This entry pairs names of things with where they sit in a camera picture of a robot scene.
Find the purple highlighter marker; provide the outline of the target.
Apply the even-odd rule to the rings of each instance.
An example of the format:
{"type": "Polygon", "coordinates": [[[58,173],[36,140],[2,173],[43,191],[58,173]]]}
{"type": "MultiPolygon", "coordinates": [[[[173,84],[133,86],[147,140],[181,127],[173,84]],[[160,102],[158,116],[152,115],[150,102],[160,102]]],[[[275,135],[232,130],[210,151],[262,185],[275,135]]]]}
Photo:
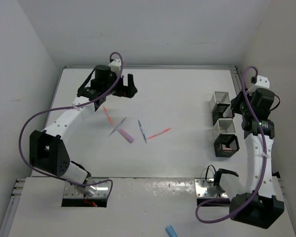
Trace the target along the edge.
{"type": "Polygon", "coordinates": [[[134,138],[127,133],[123,128],[118,128],[117,131],[129,142],[129,143],[133,143],[134,138]]]}

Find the red orange pen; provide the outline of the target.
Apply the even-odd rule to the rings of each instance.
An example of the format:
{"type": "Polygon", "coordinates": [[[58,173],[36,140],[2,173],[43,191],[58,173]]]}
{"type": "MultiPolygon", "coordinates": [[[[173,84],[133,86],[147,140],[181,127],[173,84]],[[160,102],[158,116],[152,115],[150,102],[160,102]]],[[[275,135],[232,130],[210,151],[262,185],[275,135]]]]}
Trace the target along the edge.
{"type": "Polygon", "coordinates": [[[152,138],[154,138],[154,137],[156,137],[156,136],[159,136],[159,135],[161,135],[161,134],[163,134],[163,133],[165,133],[165,132],[168,132],[168,131],[170,131],[171,130],[171,128],[169,127],[169,128],[167,128],[167,129],[165,129],[165,130],[163,130],[163,131],[160,131],[160,132],[158,132],[158,133],[156,133],[156,134],[154,134],[154,135],[151,135],[150,137],[148,137],[147,139],[149,140],[149,139],[152,139],[152,138]]]}

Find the orange cap clear tube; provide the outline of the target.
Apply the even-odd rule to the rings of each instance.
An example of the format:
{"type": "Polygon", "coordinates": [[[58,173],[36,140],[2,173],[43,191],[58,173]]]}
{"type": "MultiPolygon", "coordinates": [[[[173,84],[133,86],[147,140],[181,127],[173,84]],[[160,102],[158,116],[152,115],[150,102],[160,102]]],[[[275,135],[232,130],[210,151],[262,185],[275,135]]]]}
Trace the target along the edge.
{"type": "Polygon", "coordinates": [[[226,110],[223,112],[222,117],[223,118],[228,118],[228,112],[230,111],[231,106],[227,107],[226,110]]]}

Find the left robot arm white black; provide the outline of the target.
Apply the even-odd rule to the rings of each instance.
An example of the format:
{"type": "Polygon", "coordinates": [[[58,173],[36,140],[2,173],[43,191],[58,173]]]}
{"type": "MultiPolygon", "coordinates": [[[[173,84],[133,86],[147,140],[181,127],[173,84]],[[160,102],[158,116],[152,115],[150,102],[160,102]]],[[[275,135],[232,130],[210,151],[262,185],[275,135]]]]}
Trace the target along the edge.
{"type": "Polygon", "coordinates": [[[38,171],[84,186],[90,173],[70,159],[66,144],[73,132],[105,102],[106,97],[132,98],[137,89],[132,74],[123,84],[122,62],[97,65],[78,88],[72,104],[48,127],[30,135],[30,164],[38,171]]]}

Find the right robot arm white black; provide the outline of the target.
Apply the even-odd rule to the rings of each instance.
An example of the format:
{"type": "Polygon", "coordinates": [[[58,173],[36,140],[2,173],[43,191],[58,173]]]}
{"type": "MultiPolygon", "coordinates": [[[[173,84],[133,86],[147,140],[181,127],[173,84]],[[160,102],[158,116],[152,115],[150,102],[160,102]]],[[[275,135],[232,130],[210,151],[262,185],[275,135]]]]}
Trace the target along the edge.
{"type": "Polygon", "coordinates": [[[284,203],[276,197],[272,183],[271,150],[275,126],[268,116],[274,98],[274,92],[258,88],[247,96],[240,92],[232,99],[232,111],[242,115],[247,180],[242,185],[235,171],[220,168],[214,175],[213,183],[227,194],[232,220],[262,229],[268,229],[285,210],[284,203]]]}

